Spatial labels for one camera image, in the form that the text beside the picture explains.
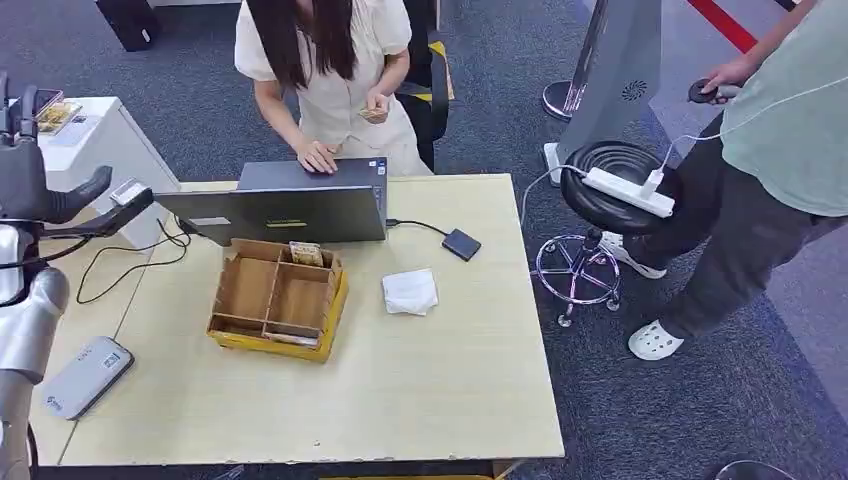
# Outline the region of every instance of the man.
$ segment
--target man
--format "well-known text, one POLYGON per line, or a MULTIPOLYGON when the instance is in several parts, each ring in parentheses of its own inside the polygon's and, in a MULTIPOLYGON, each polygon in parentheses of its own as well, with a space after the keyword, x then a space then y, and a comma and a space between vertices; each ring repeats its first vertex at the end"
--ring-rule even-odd
POLYGON ((602 244, 649 279, 711 237, 691 280, 660 318, 630 337, 660 360, 762 293, 772 270, 848 222, 848 1, 804 0, 750 52, 713 70, 703 93, 744 85, 678 168, 684 198, 648 237, 605 232, 602 244))

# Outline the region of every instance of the shoe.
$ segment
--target shoe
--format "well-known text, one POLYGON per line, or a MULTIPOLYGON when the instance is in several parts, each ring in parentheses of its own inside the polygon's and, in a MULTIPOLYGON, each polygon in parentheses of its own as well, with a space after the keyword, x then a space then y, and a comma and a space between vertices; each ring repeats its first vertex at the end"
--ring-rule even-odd
POLYGON ((624 237, 617 233, 604 232, 601 234, 601 246, 606 248, 616 260, 630 265, 633 270, 636 270, 639 275, 645 278, 659 280, 668 272, 668 270, 657 270, 633 260, 633 257, 627 253, 627 249, 624 248, 624 237))
POLYGON ((659 320, 645 325, 630 336, 627 346, 642 360, 655 361, 671 355, 683 345, 683 340, 671 336, 659 320))

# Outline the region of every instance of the cardboard box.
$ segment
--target cardboard box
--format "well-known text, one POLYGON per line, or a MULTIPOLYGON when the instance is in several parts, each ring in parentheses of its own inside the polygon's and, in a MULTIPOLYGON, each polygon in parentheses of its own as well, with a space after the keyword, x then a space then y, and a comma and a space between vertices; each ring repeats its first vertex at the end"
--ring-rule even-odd
POLYGON ((324 267, 293 263, 288 245, 233 239, 207 335, 224 347, 326 362, 347 299, 341 259, 321 250, 324 267))

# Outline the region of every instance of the black speaker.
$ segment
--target black speaker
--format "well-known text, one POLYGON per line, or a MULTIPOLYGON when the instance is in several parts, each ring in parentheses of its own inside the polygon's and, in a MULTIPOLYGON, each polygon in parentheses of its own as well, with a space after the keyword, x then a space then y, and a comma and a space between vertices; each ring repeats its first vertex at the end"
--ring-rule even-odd
POLYGON ((94 3, 128 52, 149 49, 162 31, 147 0, 96 0, 94 3))

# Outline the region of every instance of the floor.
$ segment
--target floor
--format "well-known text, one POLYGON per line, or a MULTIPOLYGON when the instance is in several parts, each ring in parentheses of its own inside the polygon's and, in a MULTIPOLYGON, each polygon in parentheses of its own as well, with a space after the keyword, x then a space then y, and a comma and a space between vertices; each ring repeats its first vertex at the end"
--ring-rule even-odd
MULTIPOLYGON (((771 0, 721 0, 755 35, 781 11, 771 0)), ((439 173, 509 172, 516 192, 538 177, 541 145, 563 125, 539 94, 568 76, 589 9, 583 0, 452 0, 444 31, 458 98, 439 173)), ((717 112, 686 104, 688 85, 735 51, 682 0, 665 1, 663 87, 622 137, 653 151, 697 132, 717 112)), ((90 3, 16 2, 0 30, 0 66, 24 82, 69 95, 117 95, 181 180, 235 178, 245 161, 290 157, 259 118, 249 85, 231 67, 232 5, 159 9, 165 35, 127 54, 90 3)), ((688 147, 683 145, 681 151, 688 147)), ((531 195, 528 252, 552 235, 585 228, 550 188, 531 195)), ((848 232, 810 248, 782 269, 768 296, 673 359, 633 359, 625 339, 678 289, 697 252, 661 282, 624 278, 623 308, 580 310, 570 329, 562 305, 537 290, 552 383, 568 456, 533 461, 516 479, 703 479, 725 463, 756 458, 798 478, 848 478, 848 307, 840 255, 848 232)), ((45 478, 212 479, 228 467, 49 469, 45 478)), ((242 478, 479 471, 482 465, 248 466, 242 478)))

